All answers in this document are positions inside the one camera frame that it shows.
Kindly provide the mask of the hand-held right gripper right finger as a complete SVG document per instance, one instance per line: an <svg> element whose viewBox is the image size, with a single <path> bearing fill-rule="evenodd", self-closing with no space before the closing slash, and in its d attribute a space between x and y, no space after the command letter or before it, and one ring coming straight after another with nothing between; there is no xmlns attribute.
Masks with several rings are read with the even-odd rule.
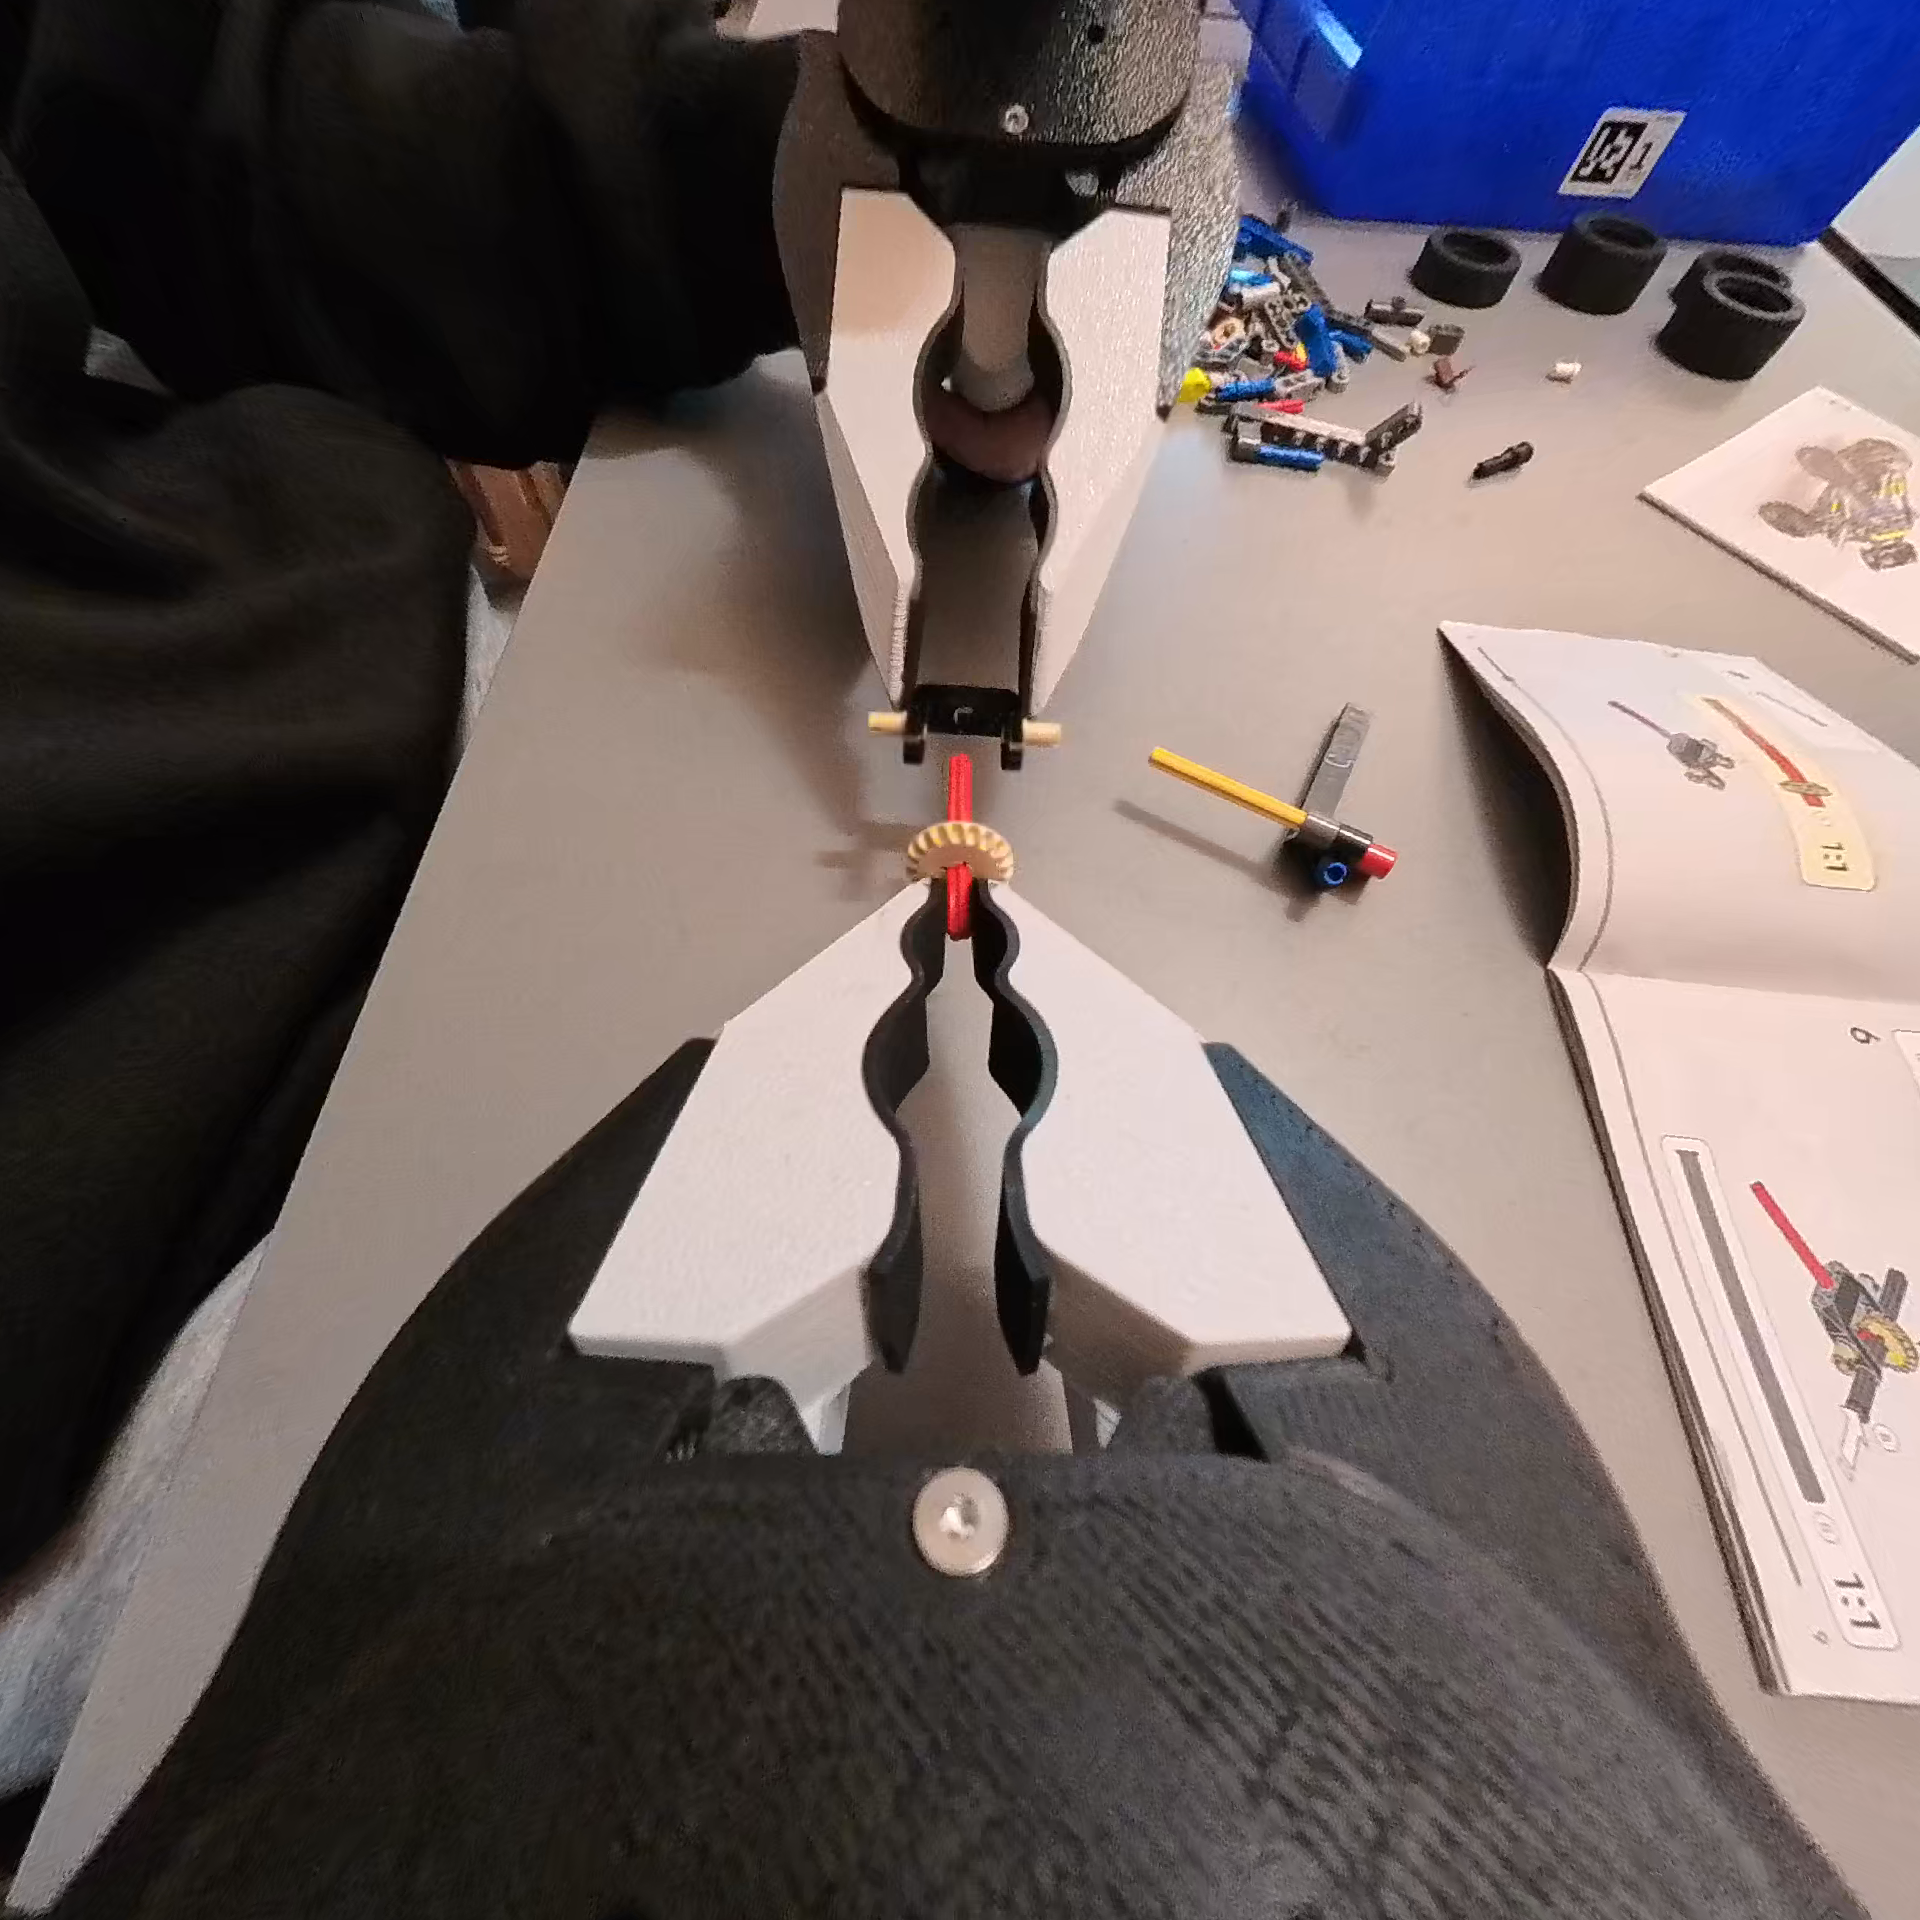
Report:
<svg viewBox="0 0 1920 1920"><path fill-rule="evenodd" d="M1152 1377L1321 1359L1353 1325L1203 1038L1005 885L976 885L990 1071L1014 1109L995 1294L1017 1370L1121 1406Z"/></svg>

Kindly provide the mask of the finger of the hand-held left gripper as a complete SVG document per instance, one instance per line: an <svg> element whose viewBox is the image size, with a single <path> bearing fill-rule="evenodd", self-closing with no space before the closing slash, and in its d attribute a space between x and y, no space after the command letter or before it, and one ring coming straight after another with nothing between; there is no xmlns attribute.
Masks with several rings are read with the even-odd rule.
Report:
<svg viewBox="0 0 1920 1920"><path fill-rule="evenodd" d="M854 605L880 682L908 701L922 586L916 501L930 463L922 391L957 296L954 242L908 194L840 201L820 434Z"/></svg>
<svg viewBox="0 0 1920 1920"><path fill-rule="evenodd" d="M1161 429L1169 215L1112 208L1056 246L1040 319L1062 400L1040 469L1045 528L1026 591L1024 701L1049 705L1082 646Z"/></svg>

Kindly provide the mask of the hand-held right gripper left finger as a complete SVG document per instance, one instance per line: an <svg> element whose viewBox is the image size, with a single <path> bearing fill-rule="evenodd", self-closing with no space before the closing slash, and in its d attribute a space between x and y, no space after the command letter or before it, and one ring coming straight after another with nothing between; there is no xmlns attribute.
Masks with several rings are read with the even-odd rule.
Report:
<svg viewBox="0 0 1920 1920"><path fill-rule="evenodd" d="M918 1327L900 1104L945 946L945 888L909 882L724 1021L571 1313L579 1352L774 1380L844 1445L852 1382L902 1368Z"/></svg>

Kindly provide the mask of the black lego frame tan pins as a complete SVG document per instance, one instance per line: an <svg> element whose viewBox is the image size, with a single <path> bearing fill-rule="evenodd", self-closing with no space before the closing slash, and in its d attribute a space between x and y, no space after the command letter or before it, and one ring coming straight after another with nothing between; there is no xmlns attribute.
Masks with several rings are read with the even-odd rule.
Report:
<svg viewBox="0 0 1920 1920"><path fill-rule="evenodd" d="M993 741L1005 772L1021 769L1029 752L1059 748L1065 736L1061 724L1026 716L1014 689L963 682L924 682L902 708L868 711L867 728L896 741L908 766L924 764L934 736Z"/></svg>

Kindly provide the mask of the person's left forearm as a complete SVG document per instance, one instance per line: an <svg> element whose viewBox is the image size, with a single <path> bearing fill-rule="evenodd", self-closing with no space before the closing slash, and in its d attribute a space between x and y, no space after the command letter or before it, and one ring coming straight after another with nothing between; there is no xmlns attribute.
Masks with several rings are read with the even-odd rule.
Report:
<svg viewBox="0 0 1920 1920"><path fill-rule="evenodd" d="M798 74L708 5L5 5L5 165L165 391L529 466L796 345Z"/></svg>

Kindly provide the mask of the pile of loose lego pieces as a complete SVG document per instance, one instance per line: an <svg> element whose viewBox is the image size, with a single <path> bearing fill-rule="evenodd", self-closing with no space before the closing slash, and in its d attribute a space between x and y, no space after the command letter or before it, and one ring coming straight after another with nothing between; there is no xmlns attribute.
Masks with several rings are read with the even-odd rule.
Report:
<svg viewBox="0 0 1920 1920"><path fill-rule="evenodd" d="M1242 212L1218 302L1174 400L1218 426L1234 466L1388 478L1424 429L1418 400L1369 425L1332 423L1312 407L1341 397L1371 358L1424 358L1433 384L1446 388L1464 341L1464 326L1429 319L1404 296L1363 310L1332 303L1312 250L1281 224Z"/></svg>

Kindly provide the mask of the yellow axle lego assembly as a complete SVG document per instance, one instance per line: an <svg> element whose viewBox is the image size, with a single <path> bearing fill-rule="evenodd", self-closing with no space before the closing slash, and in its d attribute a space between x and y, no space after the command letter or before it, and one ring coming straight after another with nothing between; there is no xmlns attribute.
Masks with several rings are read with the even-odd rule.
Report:
<svg viewBox="0 0 1920 1920"><path fill-rule="evenodd" d="M1398 864L1396 849L1339 814L1371 721L1369 711L1356 704L1341 705L1299 801L1285 801L1166 748L1155 748L1147 766L1282 826L1282 847L1305 864L1312 885L1336 892L1348 882L1384 880Z"/></svg>

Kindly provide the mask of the open lego instruction booklet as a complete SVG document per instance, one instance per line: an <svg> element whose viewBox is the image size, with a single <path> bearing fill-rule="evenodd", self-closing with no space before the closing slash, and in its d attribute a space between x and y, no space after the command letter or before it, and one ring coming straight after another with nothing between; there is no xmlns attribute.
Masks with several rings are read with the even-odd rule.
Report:
<svg viewBox="0 0 1920 1920"><path fill-rule="evenodd" d="M1918 1701L1915 767L1763 661L1446 621L1765 1684Z"/></svg>

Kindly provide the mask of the small lego leaflet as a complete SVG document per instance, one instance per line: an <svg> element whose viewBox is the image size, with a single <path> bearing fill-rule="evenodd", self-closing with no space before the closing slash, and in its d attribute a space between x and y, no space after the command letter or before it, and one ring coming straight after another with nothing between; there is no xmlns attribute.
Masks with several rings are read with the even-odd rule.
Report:
<svg viewBox="0 0 1920 1920"><path fill-rule="evenodd" d="M1918 436L1826 388L1788 400L1642 498L1918 661Z"/></svg>

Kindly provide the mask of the blue plastic bin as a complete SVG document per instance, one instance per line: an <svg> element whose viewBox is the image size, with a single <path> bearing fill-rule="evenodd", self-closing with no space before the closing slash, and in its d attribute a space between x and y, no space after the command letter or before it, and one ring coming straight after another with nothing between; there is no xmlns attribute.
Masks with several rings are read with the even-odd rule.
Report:
<svg viewBox="0 0 1920 1920"><path fill-rule="evenodd" d="M1800 246L1915 130L1915 2L1237 12L1242 114L1338 218Z"/></svg>

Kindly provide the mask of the person's black clothing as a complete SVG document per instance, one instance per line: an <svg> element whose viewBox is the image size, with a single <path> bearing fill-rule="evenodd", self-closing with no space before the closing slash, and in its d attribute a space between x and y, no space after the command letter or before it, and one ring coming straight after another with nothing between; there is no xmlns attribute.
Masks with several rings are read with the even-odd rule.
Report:
<svg viewBox="0 0 1920 1920"><path fill-rule="evenodd" d="M468 516L306 388L163 397L5 166L3 1567L274 1223L438 812Z"/></svg>

